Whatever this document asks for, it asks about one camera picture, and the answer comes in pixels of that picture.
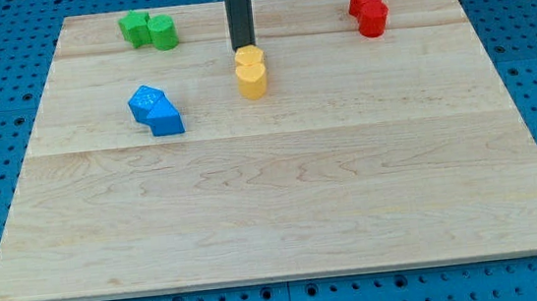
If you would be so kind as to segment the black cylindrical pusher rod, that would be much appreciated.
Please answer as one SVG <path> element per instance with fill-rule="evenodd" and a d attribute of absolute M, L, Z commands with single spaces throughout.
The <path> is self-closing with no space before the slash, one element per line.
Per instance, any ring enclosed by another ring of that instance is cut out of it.
<path fill-rule="evenodd" d="M 255 43 L 251 0 L 224 0 L 230 44 L 239 47 Z"/>

